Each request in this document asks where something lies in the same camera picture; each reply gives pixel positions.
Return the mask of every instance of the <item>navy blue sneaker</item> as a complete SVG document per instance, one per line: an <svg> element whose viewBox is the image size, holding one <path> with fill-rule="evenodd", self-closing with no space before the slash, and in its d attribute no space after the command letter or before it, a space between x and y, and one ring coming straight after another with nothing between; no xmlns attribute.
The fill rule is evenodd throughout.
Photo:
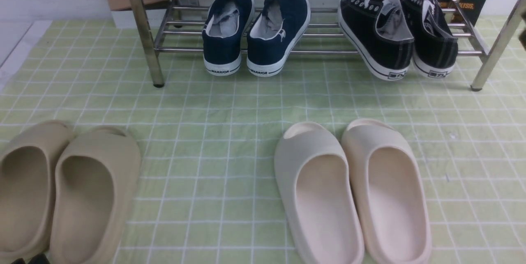
<svg viewBox="0 0 526 264"><path fill-rule="evenodd" d="M256 76L278 74L310 22L308 0L265 0L248 33L248 70Z"/></svg>
<svg viewBox="0 0 526 264"><path fill-rule="evenodd" d="M226 76L241 66L241 38L254 18L254 0L215 0L203 27L205 67Z"/></svg>

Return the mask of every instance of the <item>shoe insole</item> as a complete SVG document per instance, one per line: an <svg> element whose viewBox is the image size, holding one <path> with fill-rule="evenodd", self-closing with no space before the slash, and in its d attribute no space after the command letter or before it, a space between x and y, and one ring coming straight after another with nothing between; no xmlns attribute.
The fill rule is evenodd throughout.
<svg viewBox="0 0 526 264"><path fill-rule="evenodd" d="M333 155L313 158L299 173L299 222L319 263L347 264L359 254L347 180L344 161Z"/></svg>
<svg viewBox="0 0 526 264"><path fill-rule="evenodd" d="M228 2L222 12L214 15L209 35L213 37L231 37L239 28L239 10L235 2Z"/></svg>
<svg viewBox="0 0 526 264"><path fill-rule="evenodd" d="M283 27L283 17L278 2L273 2L268 7L267 16L261 16L259 27L256 28L254 37L271 39L278 35Z"/></svg>
<svg viewBox="0 0 526 264"><path fill-rule="evenodd" d="M369 160L369 201L380 245L390 259L410 262L426 244L426 214L419 177L409 157L395 148Z"/></svg>
<svg viewBox="0 0 526 264"><path fill-rule="evenodd" d="M17 251L38 233L49 191L47 162L35 147L11 152L0 166L0 251Z"/></svg>
<svg viewBox="0 0 526 264"><path fill-rule="evenodd" d="M57 246L72 264L88 260L103 239L113 206L113 182L107 168L88 157L70 157L60 173L57 197L60 234Z"/></svg>

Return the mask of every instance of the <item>white rubber sole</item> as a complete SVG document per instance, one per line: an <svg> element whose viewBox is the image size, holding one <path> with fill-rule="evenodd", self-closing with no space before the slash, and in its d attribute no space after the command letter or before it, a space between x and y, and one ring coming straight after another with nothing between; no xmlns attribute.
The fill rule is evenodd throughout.
<svg viewBox="0 0 526 264"><path fill-rule="evenodd" d="M404 69L393 70L383 67L381 64L378 64L374 60L374 58L372 58L367 49L363 46L363 44L355 36L353 31L345 23L344 17L341 14L340 7L338 7L338 25L340 26L340 29L343 32L344 36L346 36L347 39L351 41L356 50L360 53L363 61L365 62L365 65L367 66L367 68L369 68L369 71L372 73L372 75L386 81L400 80L406 75L409 66L407 66Z"/></svg>
<svg viewBox="0 0 526 264"><path fill-rule="evenodd" d="M432 79L442 79L445 78L451 71L453 71L453 66L448 68L434 68L424 63L418 56L417 51L413 49L413 64L415 64L415 69L417 73L424 77L429 77Z"/></svg>
<svg viewBox="0 0 526 264"><path fill-rule="evenodd" d="M205 56L203 56L203 60L205 61L205 68L208 73L215 75L215 76L227 76L234 74L239 70L239 67L241 67L241 52L239 53L239 56L237 59L235 59L234 62L230 62L227 64L212 64L210 62L207 62L205 60Z"/></svg>
<svg viewBox="0 0 526 264"><path fill-rule="evenodd" d="M283 58L281 58L281 60L279 60L278 62L275 62L274 64L265 64L265 65L254 64L247 58L247 67L250 73L252 73L253 75L256 75L257 77L271 77L271 76L278 74L283 69L285 62L287 61L287 58L289 57L289 54L291 54L291 51L293 50L293 48L298 43L301 36L303 36L305 31L307 30L307 27L309 26L310 3L309 3L309 0L306 0L306 1L307 1L307 18L305 19L305 22L301 26L299 31L296 33L296 36L294 37L294 39L291 41L291 43L289 43L289 46L285 50Z"/></svg>
<svg viewBox="0 0 526 264"><path fill-rule="evenodd" d="M241 33L241 37L243 37L243 34L245 34L246 30L252 23L252 20L254 19L255 13L256 13L256 6L254 4L254 0L252 1L252 9L250 10L250 16L248 17L247 24L245 25L245 28L243 29L243 32ZM227 64L213 64L208 62L205 59L205 56L203 55L203 60L205 61L205 68L208 73L214 75L214 76L227 76L232 75L236 73L239 68L241 67L241 51L239 52L239 56L235 61L227 63Z"/></svg>

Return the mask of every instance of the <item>foam slide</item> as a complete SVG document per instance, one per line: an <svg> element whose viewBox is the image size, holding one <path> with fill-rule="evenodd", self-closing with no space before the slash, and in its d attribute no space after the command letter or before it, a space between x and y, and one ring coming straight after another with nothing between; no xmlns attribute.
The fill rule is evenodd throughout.
<svg viewBox="0 0 526 264"><path fill-rule="evenodd" d="M0 262L47 249L55 206L55 165L73 139L51 120L17 135L0 155Z"/></svg>
<svg viewBox="0 0 526 264"><path fill-rule="evenodd" d="M55 264L103 264L113 258L139 179L137 142L115 127L80 135L56 168L57 197L51 229Z"/></svg>
<svg viewBox="0 0 526 264"><path fill-rule="evenodd" d="M431 232L415 156L404 137L373 119L341 141L367 251L378 264L426 264Z"/></svg>
<svg viewBox="0 0 526 264"><path fill-rule="evenodd" d="M300 122L278 142L274 167L295 247L306 264L359 264L364 247L338 140Z"/></svg>

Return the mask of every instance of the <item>green checkered mat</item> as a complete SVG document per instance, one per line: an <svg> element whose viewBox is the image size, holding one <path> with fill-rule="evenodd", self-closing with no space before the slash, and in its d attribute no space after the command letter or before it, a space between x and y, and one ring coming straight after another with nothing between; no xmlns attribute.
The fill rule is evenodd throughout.
<svg viewBox="0 0 526 264"><path fill-rule="evenodd" d="M479 21L488 43L503 22ZM300 44L349 47L344 39ZM120 125L137 138L141 179L113 264L300 264L274 179L278 138L304 120L339 138L359 117L387 122L413 148L431 263L526 262L526 52L517 39L478 93L468 89L477 58L459 57L445 80L410 71L398 82L373 78L358 57L291 56L270 78L245 66L212 77L201 55L160 61L167 82L157 89L137 31L55 21L0 95L4 144L52 118L78 133Z"/></svg>

